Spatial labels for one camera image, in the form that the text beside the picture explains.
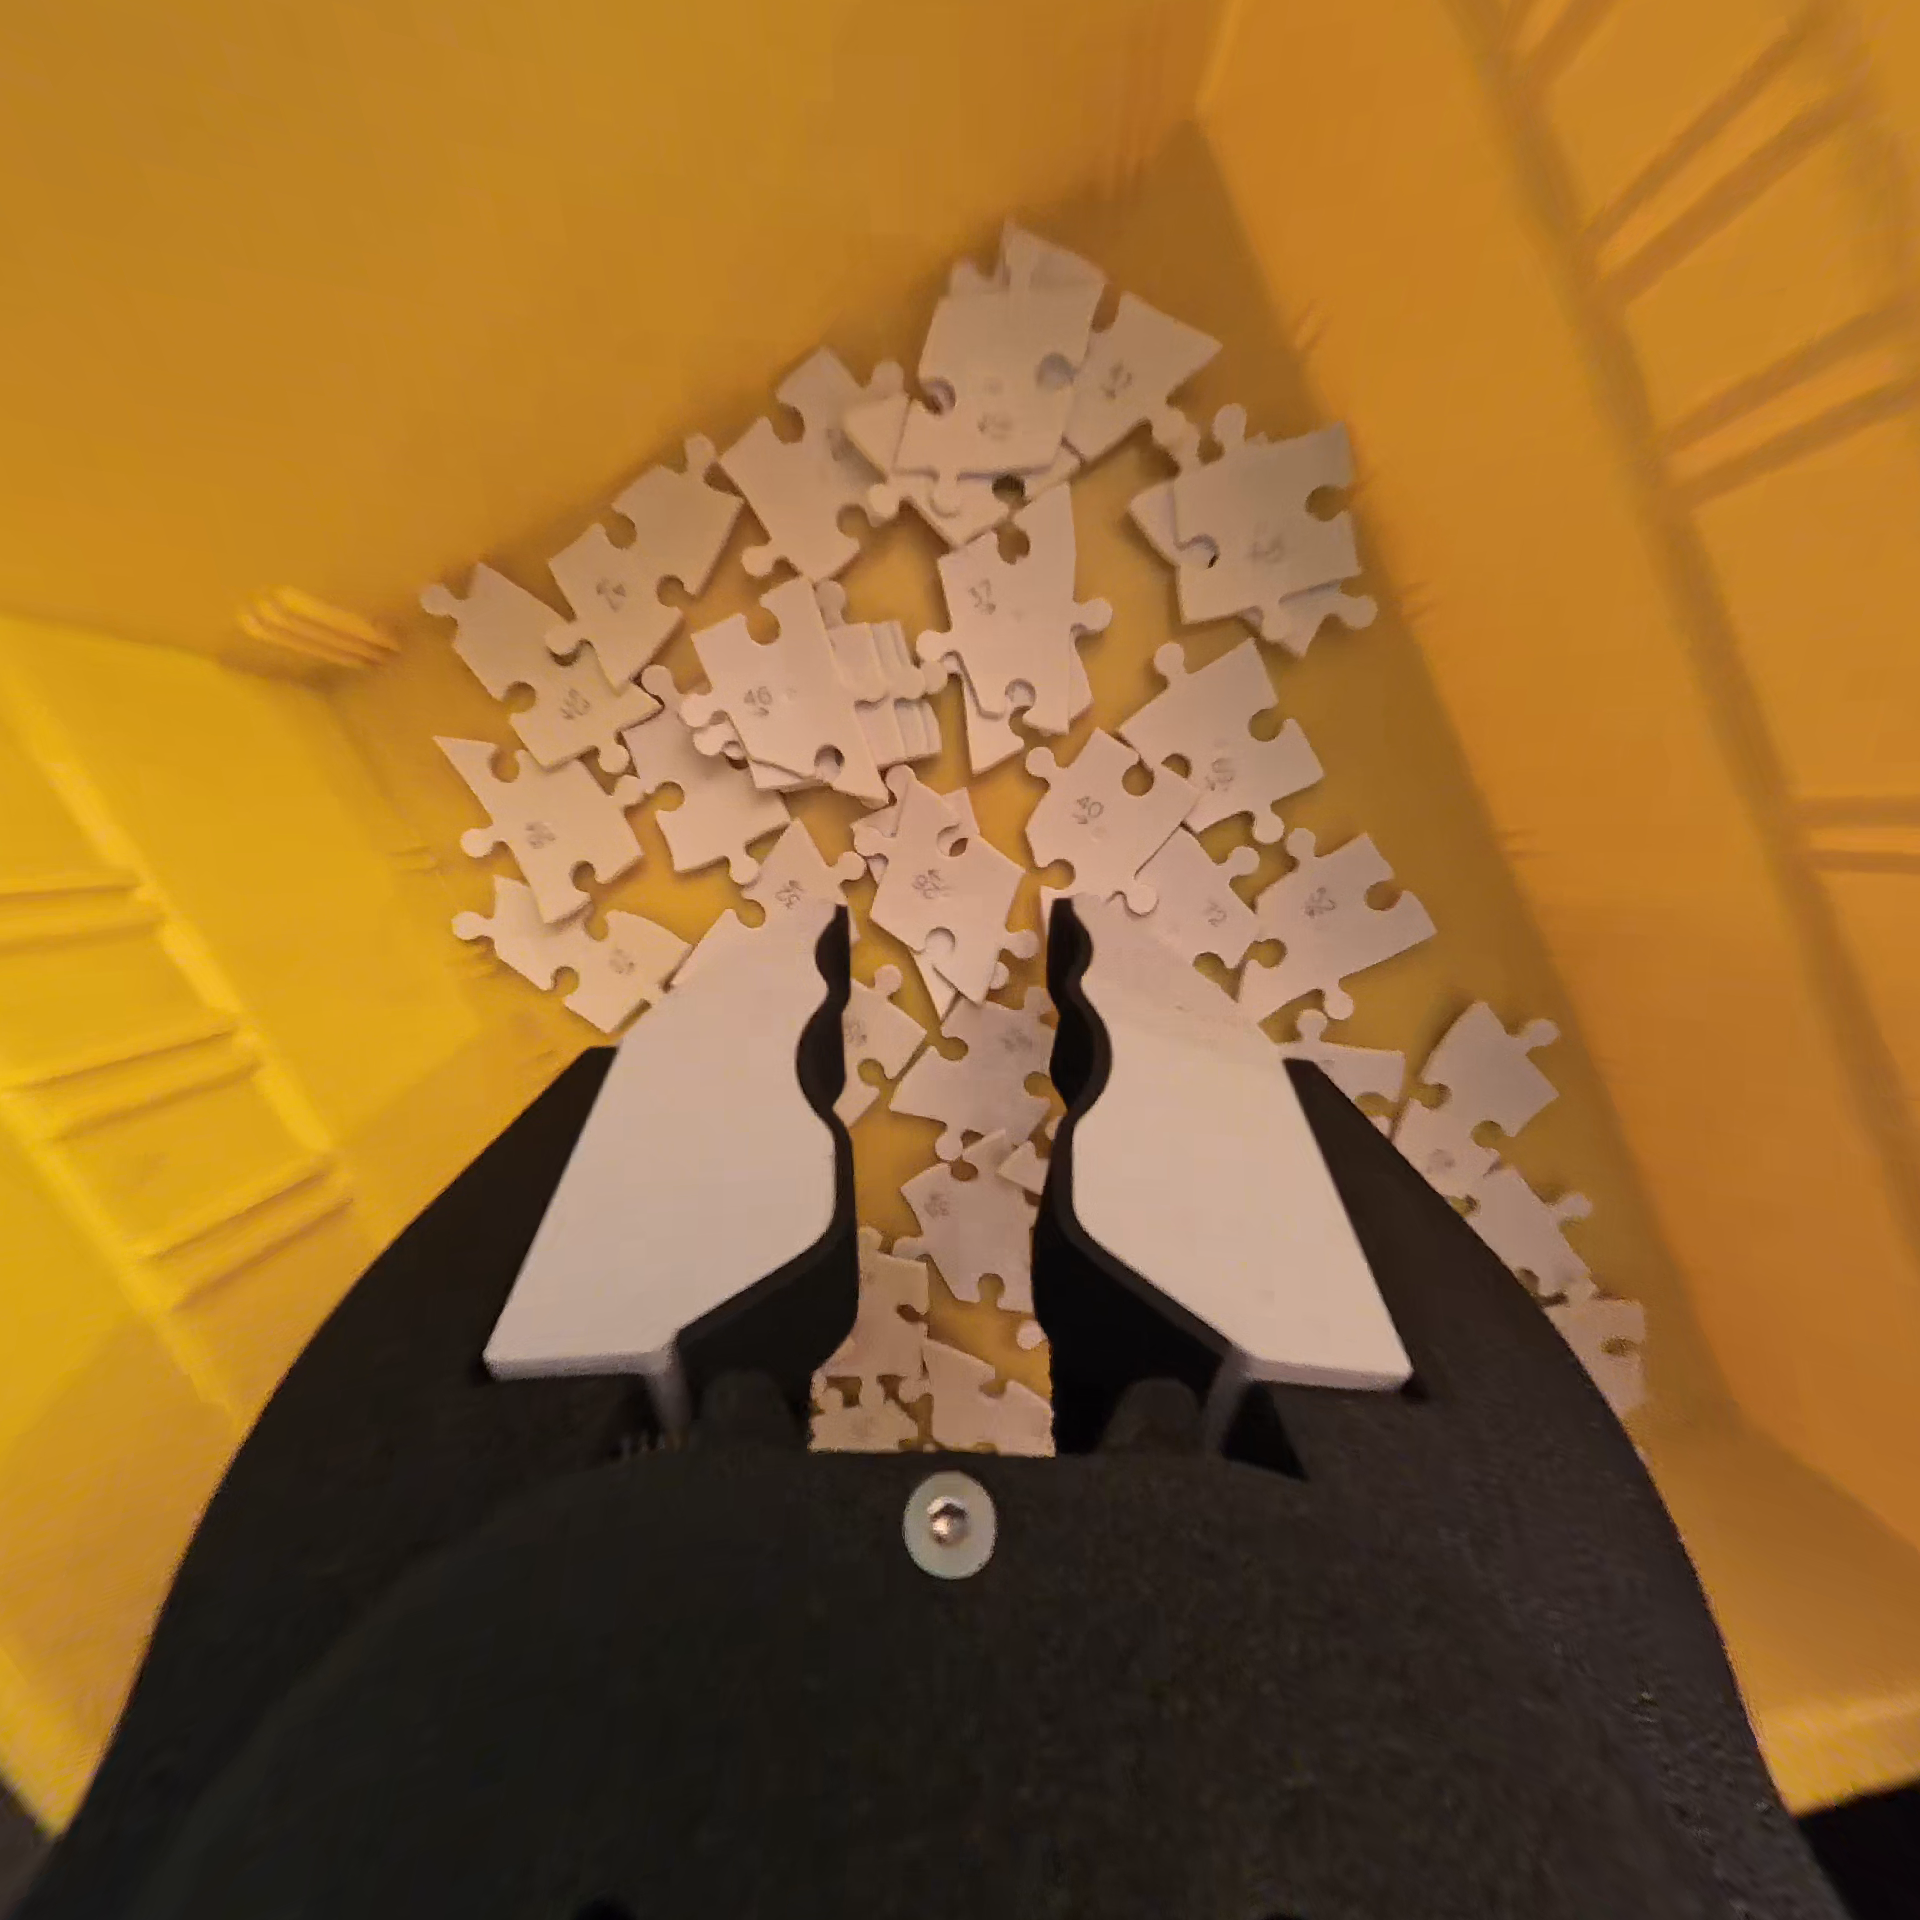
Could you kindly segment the pile of puzzle pieces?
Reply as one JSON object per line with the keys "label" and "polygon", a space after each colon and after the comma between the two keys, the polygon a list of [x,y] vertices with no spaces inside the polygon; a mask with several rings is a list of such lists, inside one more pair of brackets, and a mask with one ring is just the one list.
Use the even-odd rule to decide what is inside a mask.
{"label": "pile of puzzle pieces", "polygon": [[550,581],[431,581],[514,744],[440,735],[482,826],[490,945],[611,1044],[795,906],[848,906],[842,1093],[860,1307],[814,1449],[1059,1456],[1037,1328],[1046,924],[1121,903],[1385,1148],[1436,1234],[1495,1255],[1615,1419],[1637,1303],[1604,1297],[1505,1157],[1556,1099],[1556,1021],[1447,987],[1430,906],[1365,834],[1281,663],[1370,631],[1340,423],[1257,435],[1174,398],[1216,343],[1017,224],[960,262],[902,378],[814,354],[778,418],[688,440]]}

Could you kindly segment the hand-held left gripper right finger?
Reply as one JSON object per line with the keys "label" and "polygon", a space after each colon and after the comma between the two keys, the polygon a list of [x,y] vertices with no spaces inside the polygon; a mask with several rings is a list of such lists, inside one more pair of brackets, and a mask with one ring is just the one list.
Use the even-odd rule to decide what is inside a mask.
{"label": "hand-held left gripper right finger", "polygon": [[1052,1445],[1103,1445],[1167,1382],[1222,1445],[1247,1393],[1401,1393],[1404,1340],[1286,1055],[1121,903],[1046,924],[1048,1081],[1037,1328]]}

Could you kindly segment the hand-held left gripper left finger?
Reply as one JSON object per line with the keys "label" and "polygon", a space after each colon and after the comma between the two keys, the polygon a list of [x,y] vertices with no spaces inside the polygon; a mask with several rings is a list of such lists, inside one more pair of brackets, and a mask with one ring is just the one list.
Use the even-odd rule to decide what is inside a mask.
{"label": "hand-held left gripper left finger", "polygon": [[620,1044],[490,1333],[495,1382],[640,1382],[694,1439],[756,1393],[800,1445],[860,1307],[848,906],[795,906]]}

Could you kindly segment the yellow plastic bin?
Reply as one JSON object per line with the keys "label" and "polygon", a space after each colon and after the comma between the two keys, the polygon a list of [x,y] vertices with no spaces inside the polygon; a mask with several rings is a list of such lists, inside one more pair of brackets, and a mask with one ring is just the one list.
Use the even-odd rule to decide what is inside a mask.
{"label": "yellow plastic bin", "polygon": [[[1915,1779],[1915,5],[4,5],[4,1788],[66,1828],[226,1461],[370,1255],[592,1044],[462,945],[497,702],[419,586],[650,586],[818,347],[919,395],[1002,224],[1352,435],[1352,598],[1181,626],[1075,463],[1094,708],[1257,654],[1377,953],[1263,1021],[1549,1018],[1526,1281],[1643,1393],[1786,1804]],[[1415,895],[1430,942],[1385,953]]]}

